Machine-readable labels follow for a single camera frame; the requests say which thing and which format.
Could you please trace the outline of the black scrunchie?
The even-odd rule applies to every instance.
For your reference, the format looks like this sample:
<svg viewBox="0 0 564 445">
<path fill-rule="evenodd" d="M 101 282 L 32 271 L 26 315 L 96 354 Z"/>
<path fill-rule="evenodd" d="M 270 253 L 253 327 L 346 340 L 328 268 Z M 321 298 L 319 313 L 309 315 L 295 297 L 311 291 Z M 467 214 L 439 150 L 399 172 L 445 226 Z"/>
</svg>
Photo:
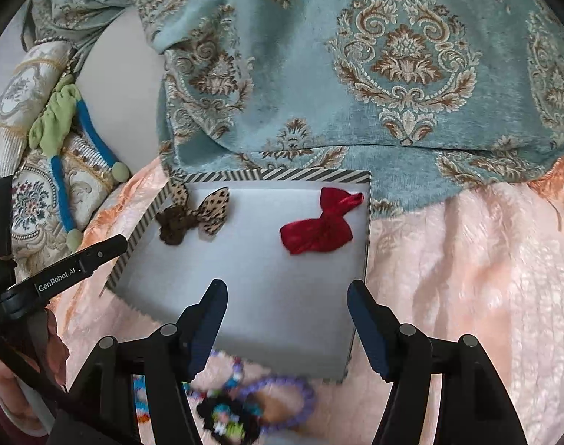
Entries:
<svg viewBox="0 0 564 445">
<path fill-rule="evenodd" d="M 250 445 L 261 435 L 257 416 L 229 395 L 204 398 L 197 405 L 197 415 L 203 422 L 203 429 L 218 444 Z"/>
</svg>

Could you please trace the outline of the leopard print bow scrunchie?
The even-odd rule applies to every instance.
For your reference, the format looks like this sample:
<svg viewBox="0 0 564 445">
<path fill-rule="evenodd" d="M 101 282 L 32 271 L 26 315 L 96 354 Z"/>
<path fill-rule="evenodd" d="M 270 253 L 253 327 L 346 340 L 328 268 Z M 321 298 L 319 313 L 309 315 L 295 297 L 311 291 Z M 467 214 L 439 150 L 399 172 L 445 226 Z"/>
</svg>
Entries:
<svg viewBox="0 0 564 445">
<path fill-rule="evenodd" d="M 171 183 L 172 204 L 155 216 L 160 240 L 170 246 L 182 244 L 186 233 L 197 228 L 208 238 L 217 235 L 228 218 L 230 190 L 219 188 L 208 194 L 198 205 L 189 205 L 189 191 L 183 183 Z"/>
</svg>

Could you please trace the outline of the red velvet bow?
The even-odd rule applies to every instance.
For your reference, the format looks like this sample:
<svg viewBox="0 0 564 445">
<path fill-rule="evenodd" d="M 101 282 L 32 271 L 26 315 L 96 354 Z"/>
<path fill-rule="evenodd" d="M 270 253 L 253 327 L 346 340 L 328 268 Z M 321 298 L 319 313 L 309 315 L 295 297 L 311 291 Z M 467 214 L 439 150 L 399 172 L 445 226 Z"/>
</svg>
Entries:
<svg viewBox="0 0 564 445">
<path fill-rule="evenodd" d="M 362 193 L 351 194 L 342 189 L 323 187 L 319 198 L 321 215 L 282 226 L 282 244 L 292 255 L 335 251 L 353 238 L 344 216 L 363 202 Z"/>
</svg>

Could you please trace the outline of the embroidered cream cushion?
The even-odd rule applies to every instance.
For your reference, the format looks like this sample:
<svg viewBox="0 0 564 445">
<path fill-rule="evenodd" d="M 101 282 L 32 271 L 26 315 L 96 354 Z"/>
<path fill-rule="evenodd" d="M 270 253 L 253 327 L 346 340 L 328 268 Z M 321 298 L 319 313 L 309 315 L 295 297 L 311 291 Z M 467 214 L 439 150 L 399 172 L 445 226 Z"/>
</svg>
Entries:
<svg viewBox="0 0 564 445">
<path fill-rule="evenodd" d="M 62 157 L 77 228 L 88 226 L 92 216 L 115 189 L 68 155 Z M 69 256 L 67 232 L 60 222 L 57 186 L 50 163 L 40 150 L 27 151 L 12 183 L 12 251 L 16 278 L 24 280 Z"/>
</svg>

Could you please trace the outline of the green and blue plush toy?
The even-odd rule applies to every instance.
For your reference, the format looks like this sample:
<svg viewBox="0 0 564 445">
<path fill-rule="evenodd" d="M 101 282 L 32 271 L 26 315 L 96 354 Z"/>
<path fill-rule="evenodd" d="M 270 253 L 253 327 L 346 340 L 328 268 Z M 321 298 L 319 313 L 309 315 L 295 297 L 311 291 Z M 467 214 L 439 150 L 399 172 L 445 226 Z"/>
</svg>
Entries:
<svg viewBox="0 0 564 445">
<path fill-rule="evenodd" d="M 127 182 L 131 172 L 97 133 L 71 73 L 65 72 L 60 77 L 49 101 L 30 127 L 29 147 L 41 150 L 50 163 L 57 186 L 60 222 L 67 232 L 67 248 L 74 252 L 83 241 L 83 232 L 77 228 L 72 213 L 62 157 L 70 156 L 110 184 Z"/>
</svg>

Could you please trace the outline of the cream bolster pillow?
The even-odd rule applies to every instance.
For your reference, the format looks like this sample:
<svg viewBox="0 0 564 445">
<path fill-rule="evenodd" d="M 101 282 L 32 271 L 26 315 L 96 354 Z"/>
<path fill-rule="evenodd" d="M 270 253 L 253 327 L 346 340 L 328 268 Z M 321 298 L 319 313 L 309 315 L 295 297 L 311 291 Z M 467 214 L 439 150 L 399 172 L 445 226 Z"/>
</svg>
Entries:
<svg viewBox="0 0 564 445">
<path fill-rule="evenodd" d="M 67 41 L 51 40 L 32 47 L 14 69 L 0 96 L 0 178 L 18 168 L 27 135 L 73 53 Z"/>
</svg>

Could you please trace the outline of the striped chevron tray box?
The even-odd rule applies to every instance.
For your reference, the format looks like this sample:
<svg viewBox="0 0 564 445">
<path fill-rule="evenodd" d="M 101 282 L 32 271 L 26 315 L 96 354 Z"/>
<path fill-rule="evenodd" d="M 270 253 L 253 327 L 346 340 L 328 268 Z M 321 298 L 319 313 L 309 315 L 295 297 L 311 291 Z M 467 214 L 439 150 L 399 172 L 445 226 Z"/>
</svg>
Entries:
<svg viewBox="0 0 564 445">
<path fill-rule="evenodd" d="M 346 291 L 365 275 L 368 206 L 346 214 L 353 237 L 329 253 L 293 255 L 283 246 L 280 230 L 318 217 L 323 188 L 368 196 L 368 172 L 224 171 L 188 174 L 183 183 L 191 208 L 210 192 L 228 189 L 224 227 L 211 237 L 191 230 L 179 245 L 164 244 L 155 216 L 174 195 L 173 186 L 164 185 L 132 231 L 107 287 L 151 319 L 171 323 L 220 279 L 228 285 L 228 308 L 215 341 L 218 350 L 277 374 L 341 381 L 354 337 Z"/>
</svg>

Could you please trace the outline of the teal damask curtain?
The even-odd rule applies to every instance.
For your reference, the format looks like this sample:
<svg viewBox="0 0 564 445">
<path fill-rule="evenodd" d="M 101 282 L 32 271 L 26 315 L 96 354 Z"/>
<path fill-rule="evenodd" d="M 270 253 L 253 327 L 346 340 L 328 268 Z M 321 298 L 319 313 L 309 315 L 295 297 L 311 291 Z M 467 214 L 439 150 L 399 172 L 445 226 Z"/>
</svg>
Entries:
<svg viewBox="0 0 564 445">
<path fill-rule="evenodd" d="M 134 9 L 164 58 L 164 169 L 366 170 L 378 215 L 534 181 L 564 157 L 564 27 L 544 0 L 29 0 L 84 60 Z"/>
</svg>

